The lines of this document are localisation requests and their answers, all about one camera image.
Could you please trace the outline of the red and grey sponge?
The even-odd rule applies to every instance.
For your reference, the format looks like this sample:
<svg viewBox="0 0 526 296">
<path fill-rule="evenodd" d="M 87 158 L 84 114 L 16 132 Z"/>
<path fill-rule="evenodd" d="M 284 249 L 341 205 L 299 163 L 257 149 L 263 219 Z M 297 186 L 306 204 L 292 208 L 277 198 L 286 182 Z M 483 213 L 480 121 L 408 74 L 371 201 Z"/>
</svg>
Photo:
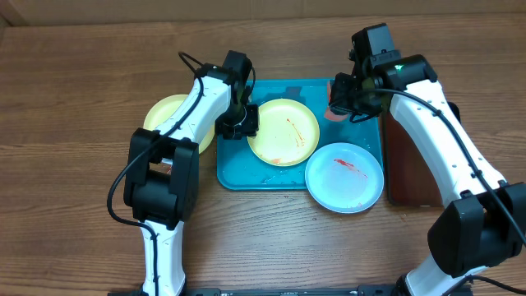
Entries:
<svg viewBox="0 0 526 296">
<path fill-rule="evenodd" d="M 328 102 L 330 102 L 330 95 L 331 95 L 331 81 L 328 81 L 327 82 L 327 99 L 328 99 Z M 330 109 L 330 107 L 327 107 L 325 109 L 325 113 L 324 113 L 324 118 L 332 121 L 332 122 L 343 122 L 345 120 L 348 120 L 348 115 L 347 114 L 344 114 L 344 115 L 338 115 L 336 113 L 333 113 Z"/>
</svg>

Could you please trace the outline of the yellow-green plate with ketchup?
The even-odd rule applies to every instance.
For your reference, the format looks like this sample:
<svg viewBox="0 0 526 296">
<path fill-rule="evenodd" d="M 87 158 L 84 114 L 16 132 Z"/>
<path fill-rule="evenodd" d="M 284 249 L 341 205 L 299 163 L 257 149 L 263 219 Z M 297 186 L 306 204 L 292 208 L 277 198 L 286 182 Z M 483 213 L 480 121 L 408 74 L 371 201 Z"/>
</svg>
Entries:
<svg viewBox="0 0 526 296">
<path fill-rule="evenodd" d="M 170 95 L 159 102 L 157 102 L 145 116 L 143 128 L 147 130 L 155 130 L 158 125 L 168 119 L 187 98 L 187 95 Z M 215 136 L 215 126 L 212 125 L 210 130 L 206 133 L 202 142 L 199 145 L 199 153 L 203 153 L 213 141 Z"/>
</svg>

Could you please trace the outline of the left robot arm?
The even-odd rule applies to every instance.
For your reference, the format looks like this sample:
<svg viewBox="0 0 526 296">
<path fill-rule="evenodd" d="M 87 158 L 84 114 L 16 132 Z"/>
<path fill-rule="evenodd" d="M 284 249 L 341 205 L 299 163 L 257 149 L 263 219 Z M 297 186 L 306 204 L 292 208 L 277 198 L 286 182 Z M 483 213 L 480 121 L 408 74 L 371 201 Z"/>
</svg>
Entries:
<svg viewBox="0 0 526 296">
<path fill-rule="evenodd" d="M 137 129 L 129 146 L 123 199 L 145 244 L 139 295 L 180 295 L 186 283 L 182 235 L 196 203 L 199 145 L 209 130 L 226 140 L 255 136 L 258 108 L 249 97 L 255 70 L 244 53 L 229 51 L 220 66 L 180 53 L 194 85 L 176 111 L 153 130 Z"/>
</svg>

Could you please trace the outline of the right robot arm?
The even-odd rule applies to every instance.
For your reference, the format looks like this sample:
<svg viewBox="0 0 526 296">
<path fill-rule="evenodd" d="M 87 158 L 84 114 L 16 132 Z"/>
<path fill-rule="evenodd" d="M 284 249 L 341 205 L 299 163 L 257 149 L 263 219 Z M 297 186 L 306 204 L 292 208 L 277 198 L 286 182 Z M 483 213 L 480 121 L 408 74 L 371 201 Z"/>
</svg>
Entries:
<svg viewBox="0 0 526 296">
<path fill-rule="evenodd" d="M 429 256 L 394 284 L 363 284 L 361 295 L 469 295 L 486 269 L 525 246 L 525 186 L 508 183 L 463 129 L 436 72 L 420 54 L 403 57 L 386 24 L 352 37 L 353 70 L 339 73 L 329 108 L 351 123 L 381 120 L 387 192 L 440 199 Z"/>
</svg>

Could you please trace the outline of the light blue plate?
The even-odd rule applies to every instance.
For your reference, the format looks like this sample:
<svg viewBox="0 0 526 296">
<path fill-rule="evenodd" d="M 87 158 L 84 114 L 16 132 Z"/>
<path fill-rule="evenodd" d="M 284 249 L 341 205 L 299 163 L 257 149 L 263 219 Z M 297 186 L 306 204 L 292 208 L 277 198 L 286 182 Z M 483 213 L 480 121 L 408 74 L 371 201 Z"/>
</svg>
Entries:
<svg viewBox="0 0 526 296">
<path fill-rule="evenodd" d="M 307 161 L 305 183 L 313 199 L 333 212 L 354 214 L 381 197 L 384 174 L 367 150 L 350 143 L 321 147 Z"/>
</svg>

